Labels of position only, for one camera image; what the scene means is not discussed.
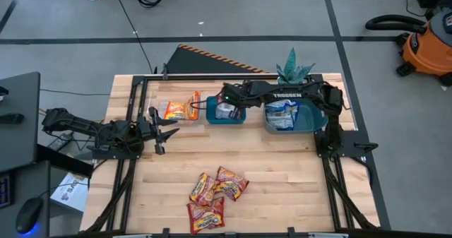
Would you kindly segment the white printed paper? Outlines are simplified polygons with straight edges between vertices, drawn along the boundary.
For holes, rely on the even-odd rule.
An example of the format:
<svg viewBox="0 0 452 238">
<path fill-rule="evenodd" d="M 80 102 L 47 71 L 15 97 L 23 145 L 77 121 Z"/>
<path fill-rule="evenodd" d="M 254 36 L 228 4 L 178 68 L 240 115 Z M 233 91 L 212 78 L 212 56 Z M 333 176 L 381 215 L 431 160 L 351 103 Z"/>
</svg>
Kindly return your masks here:
<svg viewBox="0 0 452 238">
<path fill-rule="evenodd" d="M 83 213 L 88 198 L 88 182 L 88 178 L 69 172 L 54 189 L 50 199 L 61 206 Z"/>
</svg>

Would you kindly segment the potted teal succulent plant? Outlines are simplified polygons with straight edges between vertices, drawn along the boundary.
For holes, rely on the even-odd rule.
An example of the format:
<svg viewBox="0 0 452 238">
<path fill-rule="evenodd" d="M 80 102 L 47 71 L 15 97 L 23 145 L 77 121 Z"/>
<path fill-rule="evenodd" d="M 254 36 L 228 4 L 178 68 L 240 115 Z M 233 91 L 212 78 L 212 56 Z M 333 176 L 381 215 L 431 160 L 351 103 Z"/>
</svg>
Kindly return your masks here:
<svg viewBox="0 0 452 238">
<path fill-rule="evenodd" d="M 284 67 L 276 65 L 276 71 L 278 74 L 277 84 L 278 85 L 297 85 L 304 81 L 308 76 L 309 72 L 313 69 L 316 64 L 311 65 L 301 65 L 298 66 L 296 62 L 296 52 L 292 48 L 287 57 Z"/>
</svg>

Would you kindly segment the orange Maruchan noodle pack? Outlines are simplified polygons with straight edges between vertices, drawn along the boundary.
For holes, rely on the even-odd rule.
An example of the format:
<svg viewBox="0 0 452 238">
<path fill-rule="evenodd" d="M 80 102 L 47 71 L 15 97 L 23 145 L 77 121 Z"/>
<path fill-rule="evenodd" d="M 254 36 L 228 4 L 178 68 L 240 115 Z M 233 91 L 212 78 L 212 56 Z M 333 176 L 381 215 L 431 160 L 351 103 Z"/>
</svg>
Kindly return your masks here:
<svg viewBox="0 0 452 238">
<path fill-rule="evenodd" d="M 164 119 L 166 120 L 187 120 L 189 119 L 189 105 L 186 102 L 168 102 Z"/>
<path fill-rule="evenodd" d="M 195 91 L 190 100 L 189 100 L 189 118 L 191 120 L 198 119 L 198 112 L 199 112 L 199 101 L 200 101 L 200 93 L 198 91 Z"/>
</svg>

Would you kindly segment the grey power adapter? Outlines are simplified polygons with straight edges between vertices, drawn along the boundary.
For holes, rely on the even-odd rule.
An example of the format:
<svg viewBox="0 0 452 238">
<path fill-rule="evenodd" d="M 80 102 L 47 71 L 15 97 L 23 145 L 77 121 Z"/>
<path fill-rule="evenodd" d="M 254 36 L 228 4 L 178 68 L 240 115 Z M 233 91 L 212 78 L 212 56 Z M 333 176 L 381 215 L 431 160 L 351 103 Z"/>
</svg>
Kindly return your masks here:
<svg viewBox="0 0 452 238">
<path fill-rule="evenodd" d="M 67 146 L 72 140 L 73 140 L 72 133 L 63 133 L 60 136 L 57 136 L 47 147 L 55 151 L 60 151 L 65 146 Z"/>
</svg>

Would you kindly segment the black hazard striped ramp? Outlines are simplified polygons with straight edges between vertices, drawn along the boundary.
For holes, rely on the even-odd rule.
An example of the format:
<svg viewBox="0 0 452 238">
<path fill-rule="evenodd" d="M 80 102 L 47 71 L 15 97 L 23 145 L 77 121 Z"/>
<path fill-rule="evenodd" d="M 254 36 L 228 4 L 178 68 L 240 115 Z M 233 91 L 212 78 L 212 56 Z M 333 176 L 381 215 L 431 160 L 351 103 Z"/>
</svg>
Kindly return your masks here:
<svg viewBox="0 0 452 238">
<path fill-rule="evenodd" d="M 263 69 L 187 44 L 179 44 L 166 63 L 171 73 L 267 73 Z"/>
</svg>

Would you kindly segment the black aluminium rig frame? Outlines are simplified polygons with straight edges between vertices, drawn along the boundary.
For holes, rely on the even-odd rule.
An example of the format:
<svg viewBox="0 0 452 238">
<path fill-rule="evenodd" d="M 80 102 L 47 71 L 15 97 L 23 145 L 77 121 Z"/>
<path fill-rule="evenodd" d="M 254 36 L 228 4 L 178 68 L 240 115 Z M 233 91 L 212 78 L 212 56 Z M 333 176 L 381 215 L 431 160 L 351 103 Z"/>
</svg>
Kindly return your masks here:
<svg viewBox="0 0 452 238">
<path fill-rule="evenodd" d="M 173 74 L 164 81 L 161 75 L 148 75 L 144 107 L 149 101 L 159 105 L 165 100 L 185 100 L 197 90 L 204 99 L 217 94 L 223 82 L 241 83 L 244 79 L 275 81 L 271 73 Z M 334 231 L 328 189 L 321 158 L 311 134 L 273 135 L 263 127 L 263 110 L 246 111 L 242 125 L 209 125 L 205 118 L 180 127 L 166 144 L 164 155 L 154 153 L 154 141 L 136 162 L 130 195 L 126 234 L 151 234 L 161 237 L 190 236 L 188 193 L 200 173 L 216 175 L 219 166 L 238 172 L 250 181 L 236 201 L 225 199 L 225 226 L 204 230 L 193 237 L 259 238 Z M 382 230 L 390 224 L 371 152 L 366 162 L 371 167 L 373 189 L 367 169 L 348 157 L 341 158 L 347 192 L 365 217 Z M 117 160 L 108 160 L 93 173 L 80 230 L 86 230 L 100 216 L 112 197 Z"/>
</svg>

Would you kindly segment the blue Maruchan noodle pack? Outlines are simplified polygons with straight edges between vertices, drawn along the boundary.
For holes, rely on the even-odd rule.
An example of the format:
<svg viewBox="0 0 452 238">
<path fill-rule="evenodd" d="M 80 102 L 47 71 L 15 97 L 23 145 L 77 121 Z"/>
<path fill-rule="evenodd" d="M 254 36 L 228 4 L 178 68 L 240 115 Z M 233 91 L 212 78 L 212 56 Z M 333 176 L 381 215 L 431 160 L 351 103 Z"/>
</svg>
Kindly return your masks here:
<svg viewBox="0 0 452 238">
<path fill-rule="evenodd" d="M 298 112 L 299 104 L 291 100 L 278 100 L 266 104 L 265 111 L 268 116 L 287 116 Z"/>
<path fill-rule="evenodd" d="M 225 102 L 219 103 L 215 107 L 215 118 L 216 119 L 230 119 L 230 111 L 228 110 L 228 107 L 230 104 L 227 104 Z"/>
<path fill-rule="evenodd" d="M 294 129 L 294 119 L 291 114 L 267 114 L 268 124 L 278 131 L 292 131 Z"/>
</svg>

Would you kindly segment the red Maruchan noodle pack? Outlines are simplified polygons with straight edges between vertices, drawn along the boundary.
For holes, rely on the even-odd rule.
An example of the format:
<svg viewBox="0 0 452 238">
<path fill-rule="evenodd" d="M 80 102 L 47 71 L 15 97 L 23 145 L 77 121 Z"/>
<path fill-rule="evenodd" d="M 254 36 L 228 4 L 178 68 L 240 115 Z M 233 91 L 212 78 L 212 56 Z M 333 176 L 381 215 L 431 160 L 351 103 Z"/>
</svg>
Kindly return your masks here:
<svg viewBox="0 0 452 238">
<path fill-rule="evenodd" d="M 195 235 L 204 229 L 224 227 L 224 202 L 225 198 L 219 197 L 206 206 L 188 203 L 186 207 L 189 214 L 190 233 Z"/>
<path fill-rule="evenodd" d="M 218 168 L 216 182 L 215 193 L 224 193 L 233 201 L 242 195 L 249 184 L 247 179 L 224 167 Z"/>
<path fill-rule="evenodd" d="M 218 182 L 206 173 L 202 173 L 192 192 L 189 200 L 199 206 L 209 206 L 213 200 Z"/>
</svg>

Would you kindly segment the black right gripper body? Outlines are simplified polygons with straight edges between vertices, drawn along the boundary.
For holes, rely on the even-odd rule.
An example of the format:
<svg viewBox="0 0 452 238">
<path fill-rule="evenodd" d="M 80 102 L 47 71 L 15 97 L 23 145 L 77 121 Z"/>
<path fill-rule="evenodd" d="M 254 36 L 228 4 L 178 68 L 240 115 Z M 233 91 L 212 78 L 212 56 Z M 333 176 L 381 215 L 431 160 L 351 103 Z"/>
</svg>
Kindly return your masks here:
<svg viewBox="0 0 452 238">
<path fill-rule="evenodd" d="M 235 107 L 252 107 L 252 103 L 242 93 L 241 85 L 223 83 L 220 91 L 223 102 Z"/>
</svg>

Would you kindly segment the small teal plastic bin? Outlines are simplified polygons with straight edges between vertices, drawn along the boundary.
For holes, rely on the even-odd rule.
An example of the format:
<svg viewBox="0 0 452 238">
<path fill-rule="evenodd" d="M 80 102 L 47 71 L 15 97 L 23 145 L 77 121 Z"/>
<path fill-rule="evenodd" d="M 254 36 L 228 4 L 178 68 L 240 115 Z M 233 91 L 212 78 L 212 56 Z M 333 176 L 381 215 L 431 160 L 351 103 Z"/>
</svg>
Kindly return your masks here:
<svg viewBox="0 0 452 238">
<path fill-rule="evenodd" d="M 207 97 L 206 99 L 206 119 L 209 124 L 242 124 L 246 119 L 245 109 L 241 110 L 241 115 L 238 119 L 218 119 L 216 117 L 217 98 L 214 96 Z"/>
</svg>

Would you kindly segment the black computer mouse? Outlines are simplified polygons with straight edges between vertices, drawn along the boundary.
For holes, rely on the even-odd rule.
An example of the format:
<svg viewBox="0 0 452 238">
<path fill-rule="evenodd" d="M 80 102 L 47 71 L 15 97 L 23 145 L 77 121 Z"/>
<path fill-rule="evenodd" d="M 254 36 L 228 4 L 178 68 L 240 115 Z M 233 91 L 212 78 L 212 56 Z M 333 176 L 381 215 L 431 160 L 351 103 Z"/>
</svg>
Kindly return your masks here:
<svg viewBox="0 0 452 238">
<path fill-rule="evenodd" d="M 43 200 L 40 197 L 29 198 L 21 206 L 16 216 L 16 232 L 27 234 L 33 230 L 39 218 Z"/>
</svg>

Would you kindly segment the large teal plastic bin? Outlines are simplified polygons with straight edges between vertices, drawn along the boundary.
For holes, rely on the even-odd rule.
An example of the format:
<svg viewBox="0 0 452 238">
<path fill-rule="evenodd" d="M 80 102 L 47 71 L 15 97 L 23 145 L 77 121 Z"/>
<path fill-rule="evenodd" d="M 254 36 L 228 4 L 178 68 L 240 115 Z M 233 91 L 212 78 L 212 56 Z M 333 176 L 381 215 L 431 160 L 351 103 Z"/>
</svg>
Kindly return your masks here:
<svg viewBox="0 0 452 238">
<path fill-rule="evenodd" d="M 316 107 L 310 100 L 306 99 L 286 99 L 299 104 L 298 112 L 292 115 L 294 119 L 294 129 L 292 131 L 278 131 L 271 127 L 266 120 L 266 111 L 264 109 L 264 127 L 269 133 L 273 134 L 294 134 L 294 133 L 313 133 L 323 129 L 328 123 L 328 117 Z"/>
</svg>

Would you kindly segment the orange snack packet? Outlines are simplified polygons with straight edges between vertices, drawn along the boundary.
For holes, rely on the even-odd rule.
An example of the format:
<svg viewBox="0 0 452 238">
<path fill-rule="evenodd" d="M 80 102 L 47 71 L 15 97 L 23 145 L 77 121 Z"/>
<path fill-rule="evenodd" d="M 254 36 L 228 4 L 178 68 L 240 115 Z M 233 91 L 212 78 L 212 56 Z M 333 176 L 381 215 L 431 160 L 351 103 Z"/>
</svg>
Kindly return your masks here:
<svg viewBox="0 0 452 238">
<path fill-rule="evenodd" d="M 157 109 L 158 114 L 160 116 L 161 119 L 164 119 L 164 113 L 165 113 L 165 109 L 167 106 L 168 102 L 186 102 L 187 104 L 189 104 L 189 100 L 192 96 L 192 94 L 195 91 L 191 92 L 190 94 L 188 93 L 182 93 L 181 95 L 176 95 L 175 97 L 168 97 L 168 96 L 164 96 L 162 94 L 157 94 L 156 92 L 154 92 L 152 94 L 151 99 L 149 100 L 148 106 L 149 107 L 154 107 Z M 199 103 L 199 112 L 198 112 L 198 118 L 200 116 L 200 108 L 201 108 L 201 98 Z M 177 120 L 179 124 L 183 124 L 183 125 L 189 125 L 194 123 L 196 120 L 191 120 L 191 119 L 187 119 L 187 120 Z"/>
</svg>

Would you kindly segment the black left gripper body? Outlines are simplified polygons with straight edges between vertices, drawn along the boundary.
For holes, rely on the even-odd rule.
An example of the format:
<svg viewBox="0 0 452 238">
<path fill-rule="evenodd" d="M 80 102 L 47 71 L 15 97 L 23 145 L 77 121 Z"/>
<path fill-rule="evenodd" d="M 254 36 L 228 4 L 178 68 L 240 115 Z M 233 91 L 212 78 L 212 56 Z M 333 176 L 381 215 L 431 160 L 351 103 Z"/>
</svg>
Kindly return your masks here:
<svg viewBox="0 0 452 238">
<path fill-rule="evenodd" d="M 142 117 L 138 121 L 138 127 L 141 132 L 141 137 L 144 141 L 155 141 L 155 152 L 158 155 L 165 154 L 163 143 L 165 142 L 163 132 L 160 129 L 162 126 L 162 119 L 160 118 L 158 111 L 154 107 L 149 107 L 148 112 L 150 115 L 150 121 L 147 121 L 145 117 Z"/>
</svg>

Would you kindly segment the orange shop vacuum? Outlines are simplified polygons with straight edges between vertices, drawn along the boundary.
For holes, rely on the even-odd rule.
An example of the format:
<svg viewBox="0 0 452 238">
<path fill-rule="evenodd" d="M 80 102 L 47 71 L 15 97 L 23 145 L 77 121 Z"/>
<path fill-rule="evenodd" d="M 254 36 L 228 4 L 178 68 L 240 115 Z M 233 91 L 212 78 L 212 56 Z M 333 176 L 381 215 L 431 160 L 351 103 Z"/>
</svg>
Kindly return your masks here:
<svg viewBox="0 0 452 238">
<path fill-rule="evenodd" d="M 403 63 L 396 73 L 403 77 L 418 72 L 452 86 L 452 9 L 433 15 L 427 22 L 402 15 L 383 15 L 365 23 L 368 30 L 402 30 L 395 38 Z"/>
</svg>

